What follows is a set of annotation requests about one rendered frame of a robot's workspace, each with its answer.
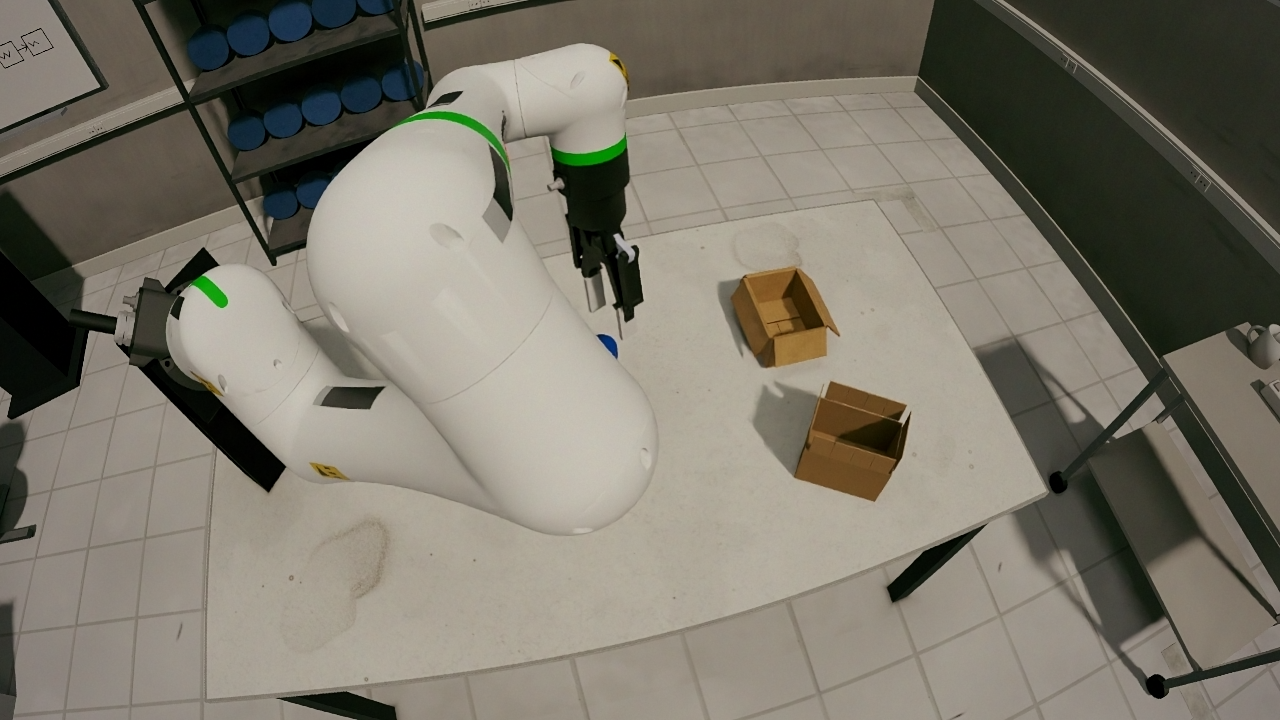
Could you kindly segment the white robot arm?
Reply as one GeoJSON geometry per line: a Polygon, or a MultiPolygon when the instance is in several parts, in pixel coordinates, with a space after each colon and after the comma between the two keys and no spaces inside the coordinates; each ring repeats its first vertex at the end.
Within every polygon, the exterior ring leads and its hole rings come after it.
{"type": "Polygon", "coordinates": [[[305,480],[416,489],[547,536],[600,530],[646,491],[657,418],[518,222],[504,143],[547,136],[547,188],[609,199],[630,181],[627,96],[625,67],[593,44],[460,68],[328,184],[308,281],[389,380],[347,377],[239,263],[172,293],[145,277],[123,297],[133,313],[72,307],[68,325],[211,389],[305,480]]]}

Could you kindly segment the white bottle with dark blue cap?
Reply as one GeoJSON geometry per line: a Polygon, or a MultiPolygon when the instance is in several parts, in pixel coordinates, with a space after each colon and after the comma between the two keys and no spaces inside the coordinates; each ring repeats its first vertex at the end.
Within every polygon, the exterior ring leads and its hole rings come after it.
{"type": "Polygon", "coordinates": [[[620,361],[616,341],[609,334],[596,334],[596,337],[602,341],[603,345],[605,345],[605,348],[608,348],[611,354],[613,354],[613,356],[620,361]]]}

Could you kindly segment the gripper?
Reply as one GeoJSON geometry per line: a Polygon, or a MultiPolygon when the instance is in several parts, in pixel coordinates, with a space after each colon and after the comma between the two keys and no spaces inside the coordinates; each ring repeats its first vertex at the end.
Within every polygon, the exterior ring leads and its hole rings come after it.
{"type": "Polygon", "coordinates": [[[603,263],[616,299],[612,306],[617,315],[620,340],[627,340],[637,332],[635,306],[643,304],[644,299],[637,263],[640,250],[637,245],[630,247],[625,242],[621,229],[627,211],[625,190],[609,199],[576,201],[566,197],[566,202],[568,213],[564,218],[570,227],[573,266],[581,269],[589,313],[605,306],[599,272],[604,268],[600,266],[603,263]]]}

